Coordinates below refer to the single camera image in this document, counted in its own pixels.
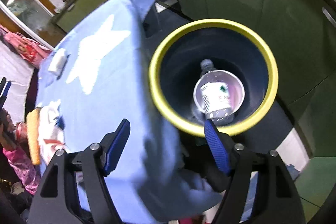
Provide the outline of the white paper cup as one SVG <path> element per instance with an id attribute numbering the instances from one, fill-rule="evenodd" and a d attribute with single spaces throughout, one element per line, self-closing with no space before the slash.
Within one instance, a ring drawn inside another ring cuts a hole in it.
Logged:
<path id="1" fill-rule="evenodd" d="M 245 89 L 233 73 L 224 70 L 207 72 L 196 83 L 194 103 L 203 114 L 229 108 L 235 113 L 243 104 Z"/>

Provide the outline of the green lower cabinets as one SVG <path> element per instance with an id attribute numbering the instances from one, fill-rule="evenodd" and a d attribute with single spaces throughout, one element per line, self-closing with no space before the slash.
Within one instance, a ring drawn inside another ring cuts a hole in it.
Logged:
<path id="1" fill-rule="evenodd" d="M 159 30 L 146 37 L 156 43 L 150 62 L 160 42 L 186 18 L 232 20 L 267 43 L 278 68 L 276 102 L 234 139 L 265 153 L 295 129 L 311 157 L 296 184 L 304 208 L 315 212 L 335 184 L 335 1 L 156 0 L 155 9 Z M 198 151 L 194 166 L 183 162 L 183 168 L 205 179 L 201 166 L 209 155 L 209 149 Z"/>

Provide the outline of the white pill bottle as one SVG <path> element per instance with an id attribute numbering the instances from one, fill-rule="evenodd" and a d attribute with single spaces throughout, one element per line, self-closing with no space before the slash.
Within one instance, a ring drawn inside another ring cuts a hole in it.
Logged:
<path id="1" fill-rule="evenodd" d="M 67 52 L 64 48 L 59 48 L 52 57 L 48 71 L 60 75 L 67 61 Z"/>

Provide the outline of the blue star tablecloth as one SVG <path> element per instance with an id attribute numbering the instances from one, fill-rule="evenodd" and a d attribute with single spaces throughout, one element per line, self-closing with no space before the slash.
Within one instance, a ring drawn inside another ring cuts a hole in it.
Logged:
<path id="1" fill-rule="evenodd" d="M 192 217 L 222 196 L 183 168 L 178 130 L 153 104 L 147 40 L 159 30 L 156 0 L 109 0 L 58 44 L 68 60 L 54 77 L 46 58 L 39 69 L 37 104 L 60 102 L 66 146 L 82 151 L 123 119 L 130 136 L 106 186 L 126 223 L 164 223 Z"/>

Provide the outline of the yellow rimmed trash bin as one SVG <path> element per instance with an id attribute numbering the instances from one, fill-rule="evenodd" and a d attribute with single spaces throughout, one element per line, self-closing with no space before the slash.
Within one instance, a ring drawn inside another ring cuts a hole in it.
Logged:
<path id="1" fill-rule="evenodd" d="M 259 123 L 278 90 L 276 60 L 267 43 L 231 20 L 197 20 L 171 32 L 149 65 L 149 87 L 159 112 L 176 128 L 203 137 L 212 119 L 239 135 Z"/>

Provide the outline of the orange sponge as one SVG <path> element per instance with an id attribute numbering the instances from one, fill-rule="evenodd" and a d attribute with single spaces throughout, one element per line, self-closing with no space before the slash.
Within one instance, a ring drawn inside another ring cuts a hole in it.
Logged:
<path id="1" fill-rule="evenodd" d="M 26 117 L 27 126 L 27 140 L 29 144 L 30 157 L 33 165 L 39 165 L 40 159 L 40 147 L 39 147 L 39 113 L 40 108 L 34 109 L 29 112 Z"/>

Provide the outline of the white hanging cloth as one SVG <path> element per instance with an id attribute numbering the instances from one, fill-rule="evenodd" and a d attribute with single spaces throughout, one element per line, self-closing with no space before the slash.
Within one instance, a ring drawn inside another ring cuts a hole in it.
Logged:
<path id="1" fill-rule="evenodd" d="M 35 107 L 37 89 L 34 67 L 1 42 L 1 78 L 11 82 L 3 107 L 14 123 L 24 121 Z"/>

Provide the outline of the clear plastic water bottle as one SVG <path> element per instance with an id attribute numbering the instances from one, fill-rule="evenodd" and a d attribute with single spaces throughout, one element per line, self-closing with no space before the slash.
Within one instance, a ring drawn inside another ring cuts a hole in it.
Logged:
<path id="1" fill-rule="evenodd" d="M 216 126 L 231 123 L 234 112 L 227 83 L 221 81 L 220 72 L 210 59 L 201 61 L 201 70 L 200 91 L 205 118 L 212 120 Z"/>

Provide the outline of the red checked apron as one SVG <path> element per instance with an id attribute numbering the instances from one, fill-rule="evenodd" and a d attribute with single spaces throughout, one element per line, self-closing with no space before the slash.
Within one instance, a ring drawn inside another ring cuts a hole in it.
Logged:
<path id="1" fill-rule="evenodd" d="M 13 33 L 4 26 L 1 26 L 1 42 L 37 69 L 39 69 L 42 60 L 52 52 L 35 40 L 20 33 Z"/>

